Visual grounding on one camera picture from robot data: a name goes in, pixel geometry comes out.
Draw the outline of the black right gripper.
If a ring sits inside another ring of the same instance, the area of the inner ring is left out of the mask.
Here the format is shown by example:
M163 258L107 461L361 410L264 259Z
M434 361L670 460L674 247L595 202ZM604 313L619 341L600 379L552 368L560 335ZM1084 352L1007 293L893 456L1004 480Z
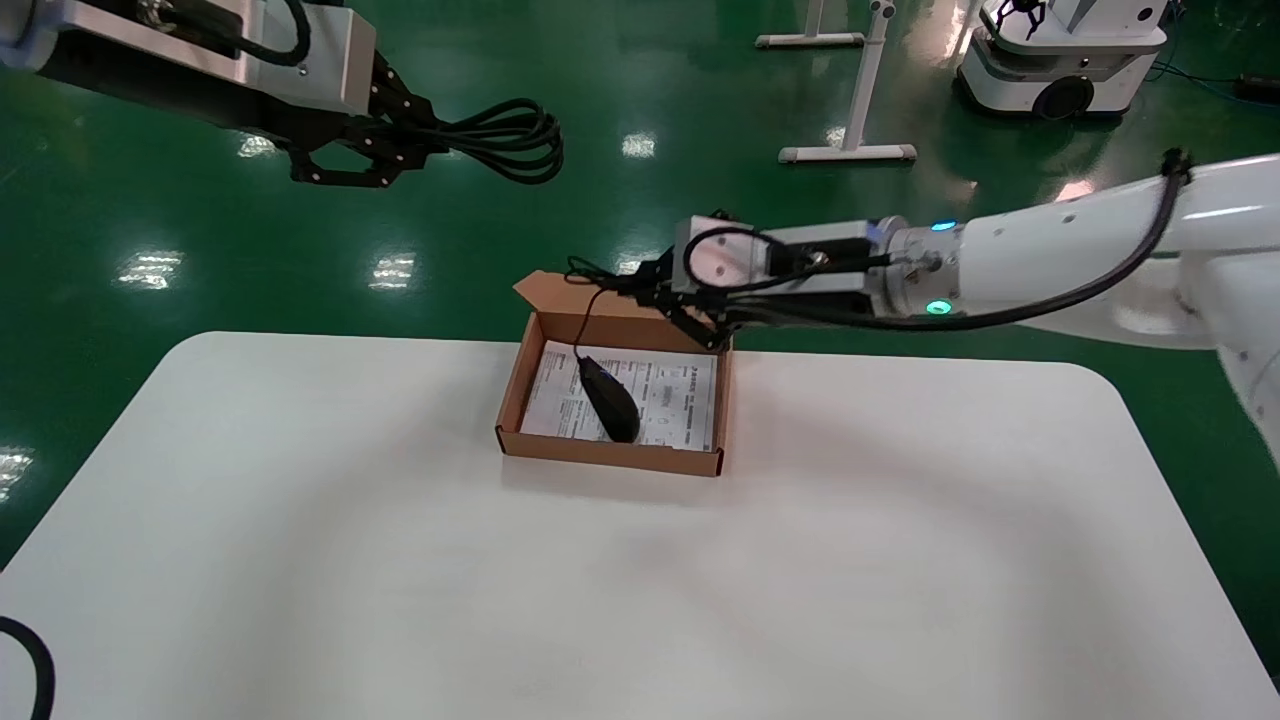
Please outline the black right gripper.
M748 325L824 325L873 316L882 256L660 256L622 277L700 348L726 351Z

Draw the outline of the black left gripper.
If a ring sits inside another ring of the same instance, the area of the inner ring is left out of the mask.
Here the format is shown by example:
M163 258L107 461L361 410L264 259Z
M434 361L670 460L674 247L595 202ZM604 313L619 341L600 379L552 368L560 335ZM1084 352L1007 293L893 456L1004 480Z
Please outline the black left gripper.
M291 178L306 184L389 188L403 173L421 170L433 146L347 138L346 143L369 160L362 170L326 169L310 152L360 126L403 133L443 127L431 102L413 94L378 50L367 113L292 102L225 73L223 67L229 63L228 56L186 42L55 42L38 76L223 129L260 135L289 150Z

